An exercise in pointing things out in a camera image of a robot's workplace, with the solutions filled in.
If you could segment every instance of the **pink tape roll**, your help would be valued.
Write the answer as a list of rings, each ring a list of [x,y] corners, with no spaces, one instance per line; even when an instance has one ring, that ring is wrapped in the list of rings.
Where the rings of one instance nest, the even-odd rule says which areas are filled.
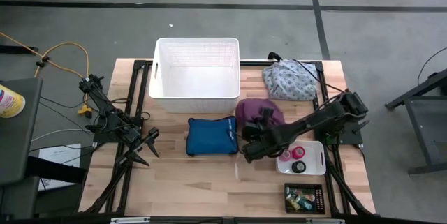
[[[292,154],[290,153],[290,151],[284,150],[284,152],[279,157],[279,160],[286,162],[286,161],[289,161],[291,158],[292,158]]]
[[[294,159],[300,159],[302,158],[304,155],[306,154],[306,151],[304,148],[302,147],[295,147],[294,150],[292,151],[292,157]]]

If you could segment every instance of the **spray can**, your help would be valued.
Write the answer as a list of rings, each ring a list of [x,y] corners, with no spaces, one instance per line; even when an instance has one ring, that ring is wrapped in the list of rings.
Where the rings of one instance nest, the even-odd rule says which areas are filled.
[[[25,107],[25,98],[0,84],[0,117],[10,118]]]

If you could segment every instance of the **white tray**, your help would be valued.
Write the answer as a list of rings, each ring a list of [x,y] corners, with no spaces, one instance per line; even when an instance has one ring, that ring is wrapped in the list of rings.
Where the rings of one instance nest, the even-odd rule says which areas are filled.
[[[326,163],[324,158],[324,148],[319,141],[296,140],[288,148],[292,151],[295,147],[301,146],[305,149],[306,154],[300,159],[291,158],[289,161],[281,161],[277,158],[277,170],[284,174],[295,175],[323,175],[326,172]],[[300,174],[292,171],[292,164],[301,160],[306,164],[306,170]]]

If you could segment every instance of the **blue pouch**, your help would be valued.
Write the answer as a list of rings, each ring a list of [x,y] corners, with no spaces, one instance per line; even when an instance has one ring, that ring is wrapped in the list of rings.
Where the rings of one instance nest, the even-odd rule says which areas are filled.
[[[189,133],[186,139],[186,153],[190,156],[207,154],[236,154],[236,118],[189,119]]]

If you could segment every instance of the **white plastic basket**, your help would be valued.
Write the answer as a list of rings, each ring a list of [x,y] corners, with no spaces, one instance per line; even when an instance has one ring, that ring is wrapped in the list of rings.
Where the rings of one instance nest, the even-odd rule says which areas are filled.
[[[277,170],[284,174],[295,175],[323,175],[326,173],[326,163],[324,158],[324,147],[319,141],[296,140],[288,147],[292,151],[295,147],[305,149],[305,155],[298,159],[305,163],[306,170],[300,174],[292,171],[292,164],[298,160],[291,158],[289,161],[281,161],[277,158]]]
[[[167,112],[232,112],[240,94],[236,38],[160,38],[149,96]]]

